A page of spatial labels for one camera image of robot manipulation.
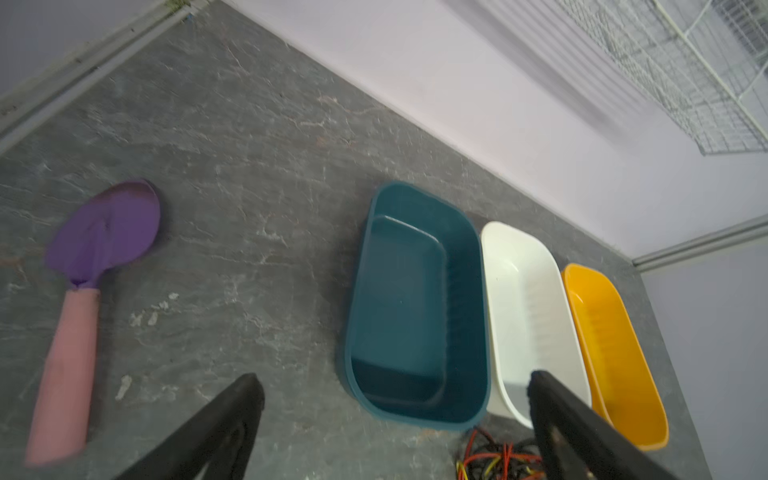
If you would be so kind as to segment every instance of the white plastic tray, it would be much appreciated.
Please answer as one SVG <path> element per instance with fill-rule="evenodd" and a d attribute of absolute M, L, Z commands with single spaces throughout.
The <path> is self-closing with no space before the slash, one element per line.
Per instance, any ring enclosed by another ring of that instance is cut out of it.
<path fill-rule="evenodd" d="M 491 335 L 490 413 L 531 428 L 528 383 L 548 370 L 588 406 L 584 360 L 560 270 L 542 242 L 500 222 L 481 234 Z"/>

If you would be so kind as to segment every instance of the floor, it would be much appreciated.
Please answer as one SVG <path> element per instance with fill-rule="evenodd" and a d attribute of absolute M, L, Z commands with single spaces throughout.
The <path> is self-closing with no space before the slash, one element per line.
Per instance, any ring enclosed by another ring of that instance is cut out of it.
<path fill-rule="evenodd" d="M 159 188 L 143 259 L 102 281 L 86 451 L 21 465 L 65 291 L 45 244 L 120 180 Z M 710 478 L 640 276 L 624 259 L 217 2 L 171 29 L 0 159 L 0 467 L 9 478 L 109 478 L 244 372 L 266 391 L 248 478 L 451 478 L 461 434 L 379 421 L 333 368 L 359 232 L 382 183 L 411 182 L 543 241 L 624 298 L 670 421 L 650 454 Z M 121 385 L 130 385 L 127 390 Z M 513 421 L 487 417 L 521 439 Z"/>

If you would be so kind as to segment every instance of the teal plastic tray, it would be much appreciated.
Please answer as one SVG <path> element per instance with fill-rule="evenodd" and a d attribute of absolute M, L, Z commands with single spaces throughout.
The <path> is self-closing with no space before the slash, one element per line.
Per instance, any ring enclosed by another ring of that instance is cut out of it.
<path fill-rule="evenodd" d="M 452 205 L 379 188 L 358 262 L 339 377 L 372 414 L 464 430 L 490 391 L 480 239 Z"/>

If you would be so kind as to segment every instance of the pink shovel handle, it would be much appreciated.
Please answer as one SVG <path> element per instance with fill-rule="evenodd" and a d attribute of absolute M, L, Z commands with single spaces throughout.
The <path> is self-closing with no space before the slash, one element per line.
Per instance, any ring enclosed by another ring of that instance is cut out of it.
<path fill-rule="evenodd" d="M 96 363 L 99 291 L 69 290 L 45 360 L 26 464 L 44 465 L 85 447 Z"/>

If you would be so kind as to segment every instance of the wire rack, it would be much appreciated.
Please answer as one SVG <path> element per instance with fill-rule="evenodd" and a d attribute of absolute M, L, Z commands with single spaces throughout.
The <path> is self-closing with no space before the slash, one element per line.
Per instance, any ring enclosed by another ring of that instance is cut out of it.
<path fill-rule="evenodd" d="M 558 0 L 703 154 L 768 151 L 768 0 Z"/>

